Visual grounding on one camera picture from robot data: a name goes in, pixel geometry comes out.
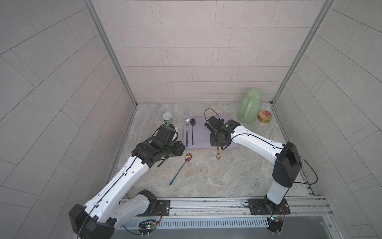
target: pitcher handle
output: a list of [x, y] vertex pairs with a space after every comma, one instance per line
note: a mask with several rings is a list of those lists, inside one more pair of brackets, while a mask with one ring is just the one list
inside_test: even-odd
[[252, 104], [253, 104], [253, 100], [250, 100], [248, 102], [248, 105], [247, 105], [247, 109], [245, 110], [245, 113], [244, 113], [244, 118], [246, 118], [249, 114], [249, 111], [251, 110], [252, 108]]

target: pitcher lid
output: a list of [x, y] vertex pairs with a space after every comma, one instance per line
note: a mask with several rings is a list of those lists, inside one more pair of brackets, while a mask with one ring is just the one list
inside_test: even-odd
[[253, 99], [261, 98], [262, 93], [261, 93], [261, 91], [259, 89], [250, 89], [248, 91], [248, 96], [253, 98]]

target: fork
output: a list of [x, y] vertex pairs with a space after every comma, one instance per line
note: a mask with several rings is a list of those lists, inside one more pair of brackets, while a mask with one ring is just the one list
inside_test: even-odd
[[190, 119], [186, 119], [186, 146], [188, 147], [188, 127], [190, 125]]

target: vent grille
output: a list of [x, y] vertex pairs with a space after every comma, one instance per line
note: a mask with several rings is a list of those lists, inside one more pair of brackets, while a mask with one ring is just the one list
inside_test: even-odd
[[162, 219], [157, 229], [267, 228], [267, 218], [177, 218]]

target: spoon handle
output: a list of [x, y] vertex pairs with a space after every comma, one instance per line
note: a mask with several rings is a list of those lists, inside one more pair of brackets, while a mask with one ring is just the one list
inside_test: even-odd
[[183, 166], [186, 164], [186, 162], [183, 163], [183, 165], [180, 167], [179, 171], [176, 173], [175, 177], [171, 180], [170, 185], [174, 182], [175, 178], [178, 176], [180, 170], [183, 168]]

